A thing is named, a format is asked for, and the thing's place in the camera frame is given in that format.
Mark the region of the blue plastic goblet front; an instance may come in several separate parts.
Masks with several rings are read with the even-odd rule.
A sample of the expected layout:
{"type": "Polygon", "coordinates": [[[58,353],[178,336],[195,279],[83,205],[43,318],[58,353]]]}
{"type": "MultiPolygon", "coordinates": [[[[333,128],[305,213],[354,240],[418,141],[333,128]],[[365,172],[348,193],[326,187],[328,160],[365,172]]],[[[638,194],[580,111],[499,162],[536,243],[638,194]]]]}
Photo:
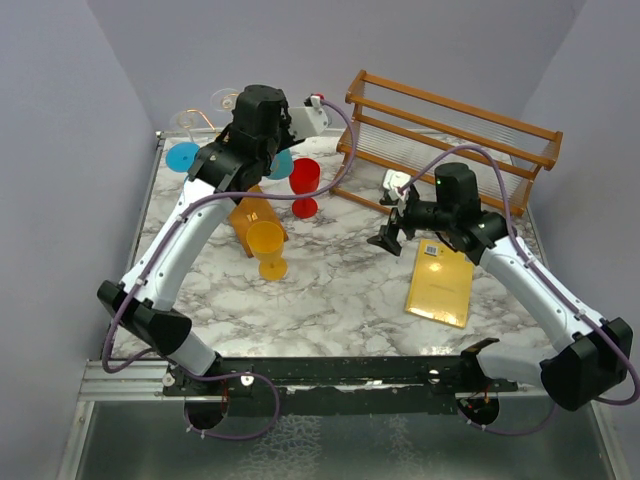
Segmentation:
{"type": "Polygon", "coordinates": [[[168,150],[165,163],[171,171],[183,174],[186,181],[191,181],[193,177],[189,171],[199,149],[199,145],[194,142],[178,143],[168,150]]]}

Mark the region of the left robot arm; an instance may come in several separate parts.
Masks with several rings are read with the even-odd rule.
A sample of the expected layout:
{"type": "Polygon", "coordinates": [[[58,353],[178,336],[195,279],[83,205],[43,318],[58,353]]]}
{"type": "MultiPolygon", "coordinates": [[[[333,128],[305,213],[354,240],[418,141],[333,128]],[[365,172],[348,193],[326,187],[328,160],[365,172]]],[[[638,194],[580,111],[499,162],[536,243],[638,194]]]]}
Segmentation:
{"type": "Polygon", "coordinates": [[[123,327],[186,372],[186,382],[206,395],[220,385],[218,354],[174,308],[192,264],[215,229],[249,191],[271,173],[277,153],[298,144],[284,92],[249,85],[237,97],[231,122],[201,147],[183,193],[138,263],[117,282],[106,280],[97,297],[123,327]]]}

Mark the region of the yellow plastic goblet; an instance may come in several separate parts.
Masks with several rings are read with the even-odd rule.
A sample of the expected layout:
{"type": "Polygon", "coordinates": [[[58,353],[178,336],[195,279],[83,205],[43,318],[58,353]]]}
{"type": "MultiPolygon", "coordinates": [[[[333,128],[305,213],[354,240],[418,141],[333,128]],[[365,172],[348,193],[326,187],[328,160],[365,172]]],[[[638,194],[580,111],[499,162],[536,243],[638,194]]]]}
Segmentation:
{"type": "Polygon", "coordinates": [[[259,273],[268,281],[279,281],[287,273],[288,266],[282,257],[284,233],[273,222],[254,223],[247,231],[247,244],[259,262],[259,273]]]}

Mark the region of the red plastic goblet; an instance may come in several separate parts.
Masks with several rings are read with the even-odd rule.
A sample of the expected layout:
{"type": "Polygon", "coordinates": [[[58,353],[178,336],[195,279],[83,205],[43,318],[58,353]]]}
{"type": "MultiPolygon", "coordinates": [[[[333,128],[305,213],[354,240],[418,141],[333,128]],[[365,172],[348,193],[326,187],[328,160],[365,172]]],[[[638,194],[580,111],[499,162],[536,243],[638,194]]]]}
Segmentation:
{"type": "MultiPolygon", "coordinates": [[[[311,158],[299,158],[293,162],[294,169],[289,176],[289,184],[296,195],[314,192],[320,182],[321,168],[311,158]]],[[[292,204],[293,214],[300,219],[307,219],[317,213],[318,204],[313,198],[295,200],[292,204]]]]}

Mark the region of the ribbed clear wine glass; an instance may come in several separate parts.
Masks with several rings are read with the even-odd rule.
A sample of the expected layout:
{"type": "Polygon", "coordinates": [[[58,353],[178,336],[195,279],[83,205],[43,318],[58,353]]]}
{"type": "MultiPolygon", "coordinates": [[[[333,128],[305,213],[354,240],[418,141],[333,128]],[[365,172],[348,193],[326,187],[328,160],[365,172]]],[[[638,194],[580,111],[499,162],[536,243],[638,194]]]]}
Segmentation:
{"type": "Polygon", "coordinates": [[[232,88],[225,88],[216,91],[210,97],[210,105],[219,112],[231,112],[236,105],[239,91],[232,88]]]}

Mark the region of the smooth clear wine glass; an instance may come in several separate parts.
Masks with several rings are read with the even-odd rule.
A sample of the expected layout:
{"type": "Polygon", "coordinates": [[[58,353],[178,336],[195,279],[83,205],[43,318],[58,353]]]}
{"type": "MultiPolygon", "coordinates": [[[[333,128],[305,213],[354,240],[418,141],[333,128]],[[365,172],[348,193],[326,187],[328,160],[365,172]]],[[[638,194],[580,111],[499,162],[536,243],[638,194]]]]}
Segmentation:
{"type": "Polygon", "coordinates": [[[194,143],[194,131],[199,127],[200,119],[200,115],[192,109],[181,110],[171,117],[170,127],[173,132],[194,143]]]}

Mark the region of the blue plastic goblet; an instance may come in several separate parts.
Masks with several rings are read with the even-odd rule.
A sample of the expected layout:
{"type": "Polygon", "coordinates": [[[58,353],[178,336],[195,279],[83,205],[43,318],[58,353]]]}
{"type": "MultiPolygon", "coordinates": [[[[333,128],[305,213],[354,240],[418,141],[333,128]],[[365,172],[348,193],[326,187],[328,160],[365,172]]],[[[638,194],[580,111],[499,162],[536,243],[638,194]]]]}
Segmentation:
{"type": "Polygon", "coordinates": [[[291,175],[294,170],[294,160],[289,149],[277,153],[270,166],[269,180],[283,180],[291,175]]]}
{"type": "Polygon", "coordinates": [[[199,149],[199,145],[194,142],[178,143],[168,150],[165,163],[171,171],[183,174],[186,181],[191,181],[193,177],[189,171],[199,149]]]}

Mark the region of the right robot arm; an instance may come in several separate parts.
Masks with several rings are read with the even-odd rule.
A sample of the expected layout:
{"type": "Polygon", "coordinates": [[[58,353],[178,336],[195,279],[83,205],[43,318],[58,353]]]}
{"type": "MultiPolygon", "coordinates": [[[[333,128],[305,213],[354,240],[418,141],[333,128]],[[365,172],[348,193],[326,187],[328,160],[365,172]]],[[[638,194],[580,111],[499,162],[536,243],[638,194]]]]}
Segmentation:
{"type": "Polygon", "coordinates": [[[451,162],[435,169],[436,198],[421,200],[408,174],[387,170],[381,204],[391,213],[369,243],[399,255],[400,232],[437,234],[447,247],[497,279],[542,328],[548,349],[513,347],[486,339],[467,348],[461,383],[481,391],[494,379],[540,387],[561,408],[576,411],[622,383],[633,330],[622,318],[605,319],[570,292],[538,261],[508,218],[481,207],[474,172],[451,162]]]}

